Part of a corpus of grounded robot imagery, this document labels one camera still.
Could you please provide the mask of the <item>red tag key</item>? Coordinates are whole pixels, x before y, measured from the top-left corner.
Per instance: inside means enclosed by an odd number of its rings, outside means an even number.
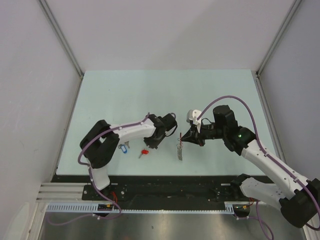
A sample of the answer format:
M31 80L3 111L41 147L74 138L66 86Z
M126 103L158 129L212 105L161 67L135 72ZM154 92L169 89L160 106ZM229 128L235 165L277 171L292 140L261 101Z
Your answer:
M146 149L143 149L141 152L140 152L140 155L139 155L139 159L142 157L142 156L144 156L144 155L148 155L149 154L149 151L148 150L146 150Z

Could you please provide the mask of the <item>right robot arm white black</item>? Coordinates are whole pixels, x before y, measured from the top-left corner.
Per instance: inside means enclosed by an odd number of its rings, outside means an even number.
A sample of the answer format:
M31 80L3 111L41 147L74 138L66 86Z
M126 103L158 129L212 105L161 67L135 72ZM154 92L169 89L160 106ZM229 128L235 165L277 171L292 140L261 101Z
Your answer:
M182 142L204 146L206 140L223 140L231 152L250 161L273 183L266 184L247 174L239 175L230 188L231 196L242 201L245 197L260 200L279 210L293 226L302 228L320 212L320 181L309 180L283 163L258 141L250 129L240 126L228 105L213 109L214 122L203 124L200 110L190 110L186 121L190 129Z

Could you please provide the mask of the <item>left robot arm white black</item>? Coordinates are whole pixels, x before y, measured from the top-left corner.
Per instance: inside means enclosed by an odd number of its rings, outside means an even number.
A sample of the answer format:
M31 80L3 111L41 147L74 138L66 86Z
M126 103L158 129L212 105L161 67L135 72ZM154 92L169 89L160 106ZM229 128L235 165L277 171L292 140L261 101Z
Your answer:
M143 120L126 124L108 124L99 120L82 139L79 146L81 152L78 163L88 167L90 181L94 185L93 194L100 200L110 196L111 184L107 165L117 149L123 152L128 149L131 140L143 139L146 147L157 149L160 143L178 128L176 114L171 112L165 116L148 113Z

